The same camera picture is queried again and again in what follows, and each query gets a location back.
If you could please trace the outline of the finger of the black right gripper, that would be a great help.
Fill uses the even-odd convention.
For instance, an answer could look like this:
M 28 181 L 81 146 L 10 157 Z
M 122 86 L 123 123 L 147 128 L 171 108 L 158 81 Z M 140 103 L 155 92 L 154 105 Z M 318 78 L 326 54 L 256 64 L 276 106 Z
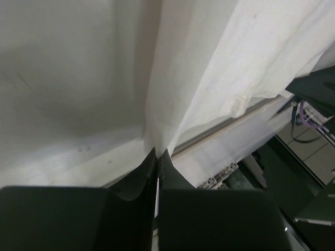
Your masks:
M 334 110 L 334 66 L 296 78 L 285 90 L 315 108 Z

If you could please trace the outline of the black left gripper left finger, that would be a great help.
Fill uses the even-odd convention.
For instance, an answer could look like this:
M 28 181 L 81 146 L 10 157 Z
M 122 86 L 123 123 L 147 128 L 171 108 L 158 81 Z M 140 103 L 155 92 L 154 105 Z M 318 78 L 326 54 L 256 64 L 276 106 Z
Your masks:
M 110 187 L 1 189 L 1 250 L 150 250 L 157 157 Z

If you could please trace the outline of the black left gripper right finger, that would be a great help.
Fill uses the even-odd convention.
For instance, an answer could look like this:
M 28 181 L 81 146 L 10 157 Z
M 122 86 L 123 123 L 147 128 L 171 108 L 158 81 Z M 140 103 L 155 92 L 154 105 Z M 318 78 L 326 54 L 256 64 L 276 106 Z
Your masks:
M 291 250 L 278 206 L 263 191 L 196 189 L 158 159 L 159 250 Z

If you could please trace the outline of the cream white t-shirt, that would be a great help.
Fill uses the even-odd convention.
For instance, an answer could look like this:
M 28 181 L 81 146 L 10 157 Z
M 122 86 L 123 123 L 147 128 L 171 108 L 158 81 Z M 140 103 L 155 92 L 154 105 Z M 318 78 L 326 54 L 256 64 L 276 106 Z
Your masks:
M 164 1 L 145 147 L 161 156 L 186 130 L 276 97 L 333 43 L 334 1 Z

